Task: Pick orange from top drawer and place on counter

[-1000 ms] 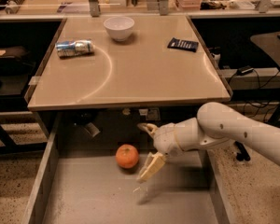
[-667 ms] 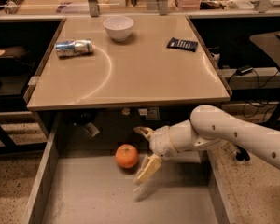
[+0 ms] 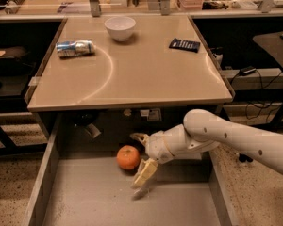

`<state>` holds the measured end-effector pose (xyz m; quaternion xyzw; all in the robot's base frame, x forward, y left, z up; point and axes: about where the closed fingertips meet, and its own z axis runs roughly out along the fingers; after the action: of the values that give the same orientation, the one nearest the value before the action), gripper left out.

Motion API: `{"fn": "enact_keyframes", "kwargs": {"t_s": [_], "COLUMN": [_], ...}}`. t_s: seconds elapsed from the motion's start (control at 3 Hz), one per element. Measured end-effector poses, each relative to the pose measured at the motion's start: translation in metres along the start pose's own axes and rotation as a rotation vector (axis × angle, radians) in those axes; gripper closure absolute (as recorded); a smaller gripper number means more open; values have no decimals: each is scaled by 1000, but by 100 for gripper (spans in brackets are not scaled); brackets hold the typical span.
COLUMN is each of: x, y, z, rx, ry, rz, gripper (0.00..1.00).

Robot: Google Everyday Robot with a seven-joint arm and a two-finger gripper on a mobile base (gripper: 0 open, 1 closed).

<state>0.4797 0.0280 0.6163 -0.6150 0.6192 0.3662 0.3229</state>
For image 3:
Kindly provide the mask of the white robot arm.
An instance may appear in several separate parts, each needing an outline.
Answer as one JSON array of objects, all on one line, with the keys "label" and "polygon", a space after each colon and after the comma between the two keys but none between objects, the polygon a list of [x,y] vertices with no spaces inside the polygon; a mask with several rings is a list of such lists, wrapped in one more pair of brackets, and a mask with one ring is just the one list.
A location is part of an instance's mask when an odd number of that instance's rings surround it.
[{"label": "white robot arm", "polygon": [[141,161],[132,187],[142,188],[162,164],[189,159],[223,143],[283,175],[283,135],[226,121],[206,110],[189,111],[183,122],[150,136],[133,133],[149,156]]}]

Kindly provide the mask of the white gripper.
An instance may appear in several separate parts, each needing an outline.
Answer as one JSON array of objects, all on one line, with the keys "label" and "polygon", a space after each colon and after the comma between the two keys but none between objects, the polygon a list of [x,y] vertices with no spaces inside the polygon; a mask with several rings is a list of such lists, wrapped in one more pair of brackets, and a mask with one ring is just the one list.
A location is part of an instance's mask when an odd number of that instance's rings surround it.
[{"label": "white gripper", "polygon": [[159,164],[165,164],[174,159],[174,156],[168,148],[166,136],[159,131],[151,136],[145,133],[132,133],[130,137],[133,140],[145,146],[145,152],[150,157],[142,160],[139,164],[137,173],[133,178],[131,187],[133,189],[142,188],[144,184],[155,174]]}]

